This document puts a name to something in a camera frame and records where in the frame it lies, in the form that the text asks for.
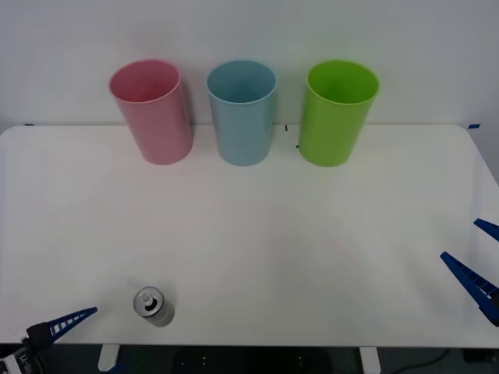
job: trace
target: white wall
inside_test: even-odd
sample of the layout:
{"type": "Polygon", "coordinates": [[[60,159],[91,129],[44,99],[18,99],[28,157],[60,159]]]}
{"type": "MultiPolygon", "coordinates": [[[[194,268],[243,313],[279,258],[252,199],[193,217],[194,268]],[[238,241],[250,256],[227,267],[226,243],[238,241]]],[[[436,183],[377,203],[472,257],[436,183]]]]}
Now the white wall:
{"type": "Polygon", "coordinates": [[[119,122],[108,79],[140,58],[176,63],[210,122],[206,74],[244,57],[278,71],[280,123],[310,66],[351,58],[381,80],[369,122],[499,129],[498,0],[2,0],[0,123],[119,122]]]}

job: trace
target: can pull tab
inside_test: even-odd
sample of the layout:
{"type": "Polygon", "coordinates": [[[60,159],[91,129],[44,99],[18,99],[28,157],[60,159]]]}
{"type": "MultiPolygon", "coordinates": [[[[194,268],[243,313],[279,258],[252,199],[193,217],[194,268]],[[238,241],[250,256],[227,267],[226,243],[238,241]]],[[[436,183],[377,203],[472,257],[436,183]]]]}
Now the can pull tab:
{"type": "Polygon", "coordinates": [[[143,292],[140,294],[140,299],[143,301],[143,303],[146,305],[145,309],[150,312],[154,308],[156,308],[157,305],[157,300],[156,298],[153,298],[149,292],[143,292]]]}

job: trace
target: cable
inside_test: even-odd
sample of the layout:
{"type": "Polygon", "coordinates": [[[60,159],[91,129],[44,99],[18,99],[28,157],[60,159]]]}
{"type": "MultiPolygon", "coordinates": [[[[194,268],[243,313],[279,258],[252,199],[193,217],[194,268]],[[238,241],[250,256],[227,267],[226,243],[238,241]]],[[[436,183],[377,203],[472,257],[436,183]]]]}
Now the cable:
{"type": "Polygon", "coordinates": [[[450,351],[451,350],[449,348],[447,348],[441,355],[439,355],[438,357],[434,358],[431,361],[421,362],[420,364],[414,364],[414,365],[404,366],[403,368],[395,370],[392,374],[400,374],[401,372],[406,372],[407,370],[422,368],[424,366],[430,366],[430,365],[436,364],[437,362],[440,362],[444,358],[446,358],[450,351]]]}

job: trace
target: pink cup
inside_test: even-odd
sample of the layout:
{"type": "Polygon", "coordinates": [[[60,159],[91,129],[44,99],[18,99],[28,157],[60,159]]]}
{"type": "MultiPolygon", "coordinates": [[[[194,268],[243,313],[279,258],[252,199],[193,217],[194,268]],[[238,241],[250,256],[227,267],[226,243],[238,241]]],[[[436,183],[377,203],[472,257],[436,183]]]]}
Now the pink cup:
{"type": "Polygon", "coordinates": [[[189,154],[193,131],[174,65],[162,60],[133,62],[114,74],[109,90],[143,158],[173,164],[189,154]]]}

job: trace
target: white table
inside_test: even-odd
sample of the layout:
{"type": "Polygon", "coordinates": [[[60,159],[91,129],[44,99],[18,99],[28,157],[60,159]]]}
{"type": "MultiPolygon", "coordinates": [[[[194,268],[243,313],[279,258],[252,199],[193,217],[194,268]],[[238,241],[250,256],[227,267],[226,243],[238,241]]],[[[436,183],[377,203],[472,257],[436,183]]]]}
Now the white table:
{"type": "Polygon", "coordinates": [[[321,168],[276,126],[236,167],[196,128],[181,162],[144,161],[125,126],[18,127],[0,136],[0,341],[91,306],[61,342],[499,348],[439,259],[499,284],[499,188],[468,133],[368,125],[321,168]],[[160,288],[165,328],[133,296],[160,288]]]}

